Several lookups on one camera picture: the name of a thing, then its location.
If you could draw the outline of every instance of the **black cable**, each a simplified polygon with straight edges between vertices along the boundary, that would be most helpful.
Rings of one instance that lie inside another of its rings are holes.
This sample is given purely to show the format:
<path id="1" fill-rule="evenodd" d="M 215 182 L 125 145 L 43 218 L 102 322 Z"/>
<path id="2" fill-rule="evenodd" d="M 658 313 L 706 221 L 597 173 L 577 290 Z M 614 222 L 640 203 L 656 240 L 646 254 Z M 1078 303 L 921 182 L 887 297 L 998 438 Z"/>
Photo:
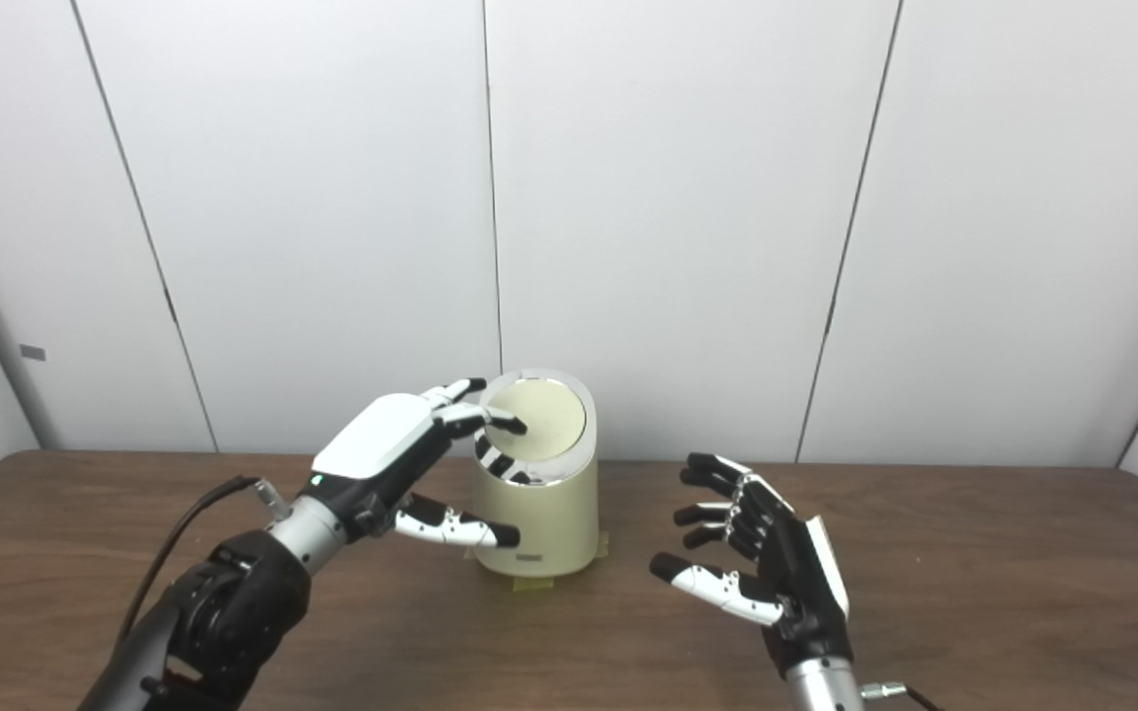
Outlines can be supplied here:
<path id="1" fill-rule="evenodd" d="M 931 702 L 924 694 L 916 692 L 916 689 L 912 687 L 907 687 L 907 694 L 912 697 L 912 701 L 915 701 L 916 703 L 920 703 L 921 706 L 924 706 L 925 711 L 942 711 L 941 706 Z"/>
<path id="2" fill-rule="evenodd" d="M 256 477 L 236 477 L 233 480 L 221 482 L 213 487 L 212 490 L 207 491 L 204 496 L 196 499 L 196 503 L 191 505 L 191 509 L 187 509 L 187 513 L 182 514 L 181 519 L 178 519 L 178 523 L 170 535 L 166 536 L 166 541 L 160 545 L 160 549 L 157 552 L 157 557 L 152 561 L 152 565 L 148 567 L 148 572 L 143 576 L 143 581 L 140 581 L 139 589 L 134 590 L 134 597 L 131 598 L 131 607 L 125 611 L 125 618 L 122 620 L 122 629 L 117 630 L 116 644 L 113 648 L 125 642 L 127 636 L 131 636 L 131 629 L 134 627 L 135 618 L 139 617 L 139 607 L 143 606 L 143 598 L 148 595 L 148 590 L 152 589 L 154 580 L 157 580 L 157 572 L 160 572 L 160 568 L 166 564 L 166 557 L 170 557 L 170 552 L 172 552 L 173 546 L 178 545 L 178 539 L 182 537 L 182 532 L 187 530 L 191 521 L 199 513 L 208 509 L 209 505 L 217 504 L 218 501 L 226 498 L 226 496 L 236 494 L 237 490 L 245 490 L 248 487 L 257 482 Z"/>

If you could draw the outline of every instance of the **cylindrical container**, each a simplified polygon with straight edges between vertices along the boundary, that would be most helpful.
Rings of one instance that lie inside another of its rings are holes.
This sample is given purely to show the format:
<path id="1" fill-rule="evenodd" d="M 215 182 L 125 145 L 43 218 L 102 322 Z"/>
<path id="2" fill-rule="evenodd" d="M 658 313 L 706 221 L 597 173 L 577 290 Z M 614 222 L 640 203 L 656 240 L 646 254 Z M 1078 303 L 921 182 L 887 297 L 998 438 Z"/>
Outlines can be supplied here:
<path id="1" fill-rule="evenodd" d="M 514 577 L 583 570 L 600 543 L 591 392 L 569 374 L 525 369 L 490 382 L 480 404 L 518 415 L 528 432 L 477 432 L 473 510 L 520 528 L 518 548 L 478 548 L 478 561 Z"/>

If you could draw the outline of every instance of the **container lid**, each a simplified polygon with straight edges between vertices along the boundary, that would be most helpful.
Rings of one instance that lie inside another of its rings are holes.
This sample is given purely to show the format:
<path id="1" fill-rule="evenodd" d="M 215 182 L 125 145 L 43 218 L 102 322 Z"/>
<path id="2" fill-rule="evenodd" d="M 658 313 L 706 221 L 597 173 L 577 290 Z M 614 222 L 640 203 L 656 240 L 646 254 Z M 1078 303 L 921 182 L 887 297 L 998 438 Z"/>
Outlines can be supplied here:
<path id="1" fill-rule="evenodd" d="M 477 458 L 513 485 L 568 480 L 595 456 L 595 403 L 575 378 L 525 369 L 494 379 L 480 402 L 518 415 L 523 436 L 486 428 L 477 432 Z"/>

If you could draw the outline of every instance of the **wooden table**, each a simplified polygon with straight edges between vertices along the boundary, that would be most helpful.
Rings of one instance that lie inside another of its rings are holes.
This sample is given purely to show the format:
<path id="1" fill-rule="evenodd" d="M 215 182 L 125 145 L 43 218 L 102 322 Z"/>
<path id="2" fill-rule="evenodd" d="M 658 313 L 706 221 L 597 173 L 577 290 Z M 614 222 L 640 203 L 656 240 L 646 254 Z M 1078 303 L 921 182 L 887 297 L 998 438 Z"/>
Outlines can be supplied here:
<path id="1" fill-rule="evenodd" d="M 178 514 L 236 473 L 284 494 L 304 456 L 33 452 L 0 463 L 0 708 L 75 708 Z M 552 589 L 401 536 L 344 552 L 245 708 L 777 710 L 758 630 L 660 584 L 670 513 L 699 499 L 677 464 L 609 463 L 610 555 Z M 1138 708 L 1138 480 L 1115 471 L 762 465 L 825 514 L 859 680 L 899 679 L 949 711 Z M 467 504 L 467 462 L 423 494 Z M 251 496 L 205 513 L 162 585 L 261 527 Z M 701 561 L 736 567 L 726 546 Z M 874 708 L 912 708 L 891 700 Z"/>

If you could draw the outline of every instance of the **robotic arm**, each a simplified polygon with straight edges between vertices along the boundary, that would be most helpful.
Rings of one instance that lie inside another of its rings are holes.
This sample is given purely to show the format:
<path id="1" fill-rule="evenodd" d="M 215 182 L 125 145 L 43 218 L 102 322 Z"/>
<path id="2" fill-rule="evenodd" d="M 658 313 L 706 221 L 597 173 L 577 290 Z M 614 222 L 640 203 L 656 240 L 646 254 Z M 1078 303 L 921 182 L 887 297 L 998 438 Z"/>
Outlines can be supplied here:
<path id="1" fill-rule="evenodd" d="M 411 494 L 452 440 L 492 424 L 525 433 L 502 410 L 461 402 L 479 378 L 421 395 L 386 395 L 345 427 L 292 504 L 257 482 L 274 522 L 231 537 L 173 581 L 117 644 L 79 711 L 239 708 L 283 635 L 306 615 L 311 577 L 343 546 L 393 530 L 437 543 L 514 546 L 520 531 Z M 190 671 L 172 670 L 170 659 Z"/>
<path id="2" fill-rule="evenodd" d="M 678 478 L 727 498 L 674 513 L 678 526 L 700 523 L 683 537 L 683 545 L 726 541 L 758 567 L 758 574 L 725 572 L 669 553 L 652 557 L 651 572 L 761 625 L 767 652 L 790 685 L 798 711 L 864 711 L 865 700 L 913 694 L 899 684 L 855 683 L 846 627 L 850 602 L 822 518 L 799 519 L 761 477 L 723 456 L 690 454 Z"/>

